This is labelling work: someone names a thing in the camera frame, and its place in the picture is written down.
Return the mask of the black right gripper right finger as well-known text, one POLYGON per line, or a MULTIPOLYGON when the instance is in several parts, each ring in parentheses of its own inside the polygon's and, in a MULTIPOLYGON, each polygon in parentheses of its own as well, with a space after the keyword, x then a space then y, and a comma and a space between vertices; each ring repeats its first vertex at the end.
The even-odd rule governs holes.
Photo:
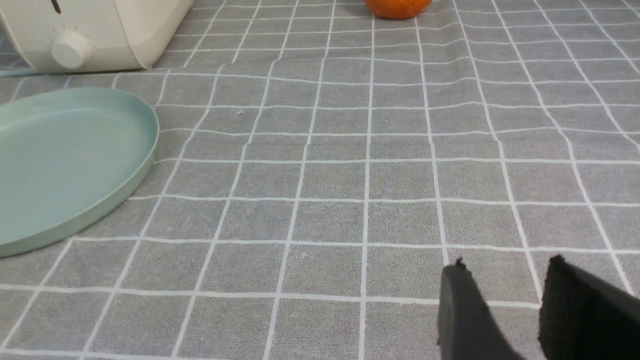
POLYGON ((637 360, 640 301, 565 260, 550 258, 538 342, 547 360, 637 360))

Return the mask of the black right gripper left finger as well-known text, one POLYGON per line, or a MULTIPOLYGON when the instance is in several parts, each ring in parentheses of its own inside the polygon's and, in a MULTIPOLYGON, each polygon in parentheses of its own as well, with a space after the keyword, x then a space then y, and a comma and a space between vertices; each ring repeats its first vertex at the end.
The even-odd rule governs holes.
POLYGON ((438 306, 442 360, 522 360, 509 344, 462 258, 443 267, 438 306))

